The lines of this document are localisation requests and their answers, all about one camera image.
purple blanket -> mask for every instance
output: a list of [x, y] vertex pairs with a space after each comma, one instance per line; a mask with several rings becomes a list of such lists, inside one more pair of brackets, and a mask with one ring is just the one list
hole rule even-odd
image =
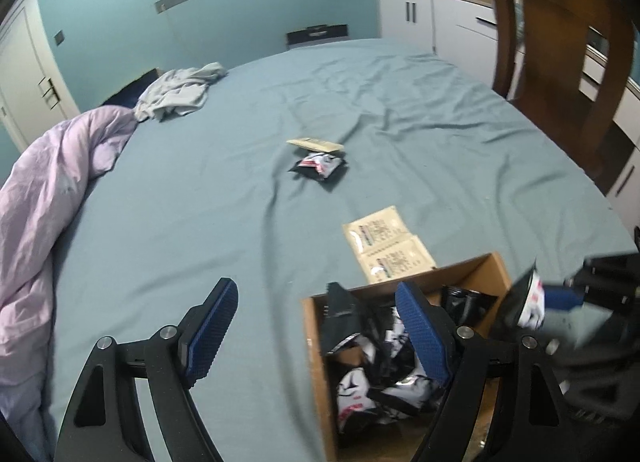
[[64, 121], [20, 156], [0, 190], [0, 411], [37, 460], [53, 308], [53, 244], [87, 182], [113, 168], [136, 128], [133, 111], [102, 106]]

chair backrest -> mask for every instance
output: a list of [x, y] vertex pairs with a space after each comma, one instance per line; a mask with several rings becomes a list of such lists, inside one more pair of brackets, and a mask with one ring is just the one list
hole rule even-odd
[[[516, 16], [514, 0], [494, 1], [494, 91], [506, 97], [514, 73]], [[633, 59], [633, 24], [619, 0], [522, 0], [522, 8], [526, 54], [513, 104], [586, 169], [624, 93]], [[578, 117], [589, 28], [608, 40], [609, 55], [598, 95]]]

cabinet door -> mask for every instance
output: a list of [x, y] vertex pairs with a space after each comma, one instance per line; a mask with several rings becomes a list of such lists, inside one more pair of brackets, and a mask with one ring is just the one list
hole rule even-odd
[[494, 85], [498, 42], [460, 26], [453, 27], [452, 35], [457, 41], [453, 64], [491, 88]]
[[456, 3], [459, 0], [433, 0], [435, 46], [438, 57], [451, 64], [458, 63], [458, 42], [453, 28], [456, 23]]
[[380, 37], [433, 51], [431, 0], [378, 0]]
[[408, 42], [433, 52], [433, 12], [431, 0], [411, 0]]
[[[598, 95], [598, 86], [604, 76], [604, 67], [587, 56], [580, 91], [591, 100]], [[632, 93], [634, 85], [627, 85], [616, 111], [614, 121], [636, 145], [640, 144], [640, 100]]]
[[618, 214], [631, 236], [640, 225], [640, 151], [635, 149], [622, 174], [607, 195], [611, 207]]
[[409, 0], [378, 0], [380, 9], [380, 37], [398, 41], [409, 39], [411, 3]]

teal wall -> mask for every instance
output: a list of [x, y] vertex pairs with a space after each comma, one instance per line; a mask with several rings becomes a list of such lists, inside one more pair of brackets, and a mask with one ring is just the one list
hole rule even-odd
[[18, 156], [20, 156], [18, 149], [0, 122], [0, 187], [8, 178]]
[[[285, 50], [286, 32], [315, 24], [378, 35], [376, 0], [190, 0], [157, 14], [158, 0], [38, 0], [56, 62], [81, 111], [129, 81], [219, 61], [227, 68]], [[53, 44], [62, 30], [65, 42]]]

bed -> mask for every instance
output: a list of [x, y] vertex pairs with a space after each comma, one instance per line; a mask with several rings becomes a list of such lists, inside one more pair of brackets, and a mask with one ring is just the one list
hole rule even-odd
[[[289, 172], [288, 138], [343, 143], [331, 188]], [[588, 254], [631, 251], [606, 199], [523, 115], [456, 67], [386, 40], [299, 48], [235, 68], [198, 112], [136, 130], [55, 250], [46, 389], [55, 442], [94, 343], [149, 337], [220, 277], [240, 304], [192, 395], [225, 460], [324, 460], [300, 300], [365, 284], [341, 224], [396, 205], [439, 265], [489, 251], [511, 277], [560, 280]], [[607, 314], [574, 311], [580, 342]], [[150, 444], [169, 460], [148, 388]]]

